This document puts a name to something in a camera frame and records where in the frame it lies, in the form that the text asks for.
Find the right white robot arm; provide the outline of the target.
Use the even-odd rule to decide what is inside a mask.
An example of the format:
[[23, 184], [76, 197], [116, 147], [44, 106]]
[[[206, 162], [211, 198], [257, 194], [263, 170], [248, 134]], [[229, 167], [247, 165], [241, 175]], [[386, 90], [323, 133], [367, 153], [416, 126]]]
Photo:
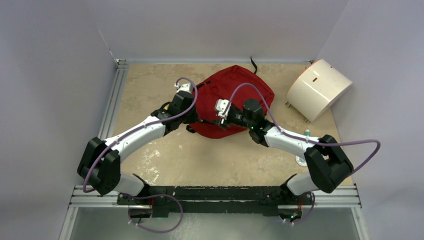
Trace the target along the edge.
[[281, 185], [280, 196], [288, 204], [307, 192], [321, 190], [332, 193], [354, 170], [334, 137], [326, 134], [321, 138], [309, 138], [284, 131], [265, 118], [258, 100], [247, 99], [243, 108], [239, 109], [227, 99], [218, 99], [214, 108], [220, 118], [216, 124], [221, 128], [231, 125], [246, 128], [255, 143], [283, 150], [306, 161], [307, 172], [294, 174]]

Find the red backpack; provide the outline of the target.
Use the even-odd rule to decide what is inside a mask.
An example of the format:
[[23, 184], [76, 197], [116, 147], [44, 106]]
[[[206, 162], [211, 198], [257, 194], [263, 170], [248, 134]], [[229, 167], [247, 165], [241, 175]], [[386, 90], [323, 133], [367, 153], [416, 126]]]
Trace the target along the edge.
[[245, 131], [246, 128], [241, 126], [232, 125], [227, 129], [222, 129], [215, 124], [215, 121], [219, 119], [215, 112], [217, 100], [229, 100], [234, 90], [244, 83], [254, 85], [259, 92], [256, 92], [251, 86], [243, 86], [235, 94], [231, 105], [241, 109], [245, 100], [255, 99], [260, 102], [264, 113], [267, 113], [260, 95], [270, 106], [275, 98], [273, 90], [257, 76], [256, 71], [252, 72], [242, 66], [233, 65], [212, 74], [196, 85], [198, 98], [195, 108], [199, 120], [188, 124], [186, 130], [209, 139], [221, 139]]

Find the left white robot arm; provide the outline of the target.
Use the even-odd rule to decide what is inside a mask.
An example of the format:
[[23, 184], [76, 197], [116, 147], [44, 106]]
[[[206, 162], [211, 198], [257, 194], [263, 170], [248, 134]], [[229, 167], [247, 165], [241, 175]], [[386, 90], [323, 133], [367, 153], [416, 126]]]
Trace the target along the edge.
[[122, 173], [121, 164], [148, 143], [196, 119], [197, 94], [186, 90], [175, 93], [168, 109], [159, 108], [138, 125], [123, 133], [101, 140], [94, 137], [87, 143], [77, 173], [84, 179], [84, 193], [106, 195], [112, 191], [128, 194], [138, 205], [149, 199], [147, 183], [133, 174]]

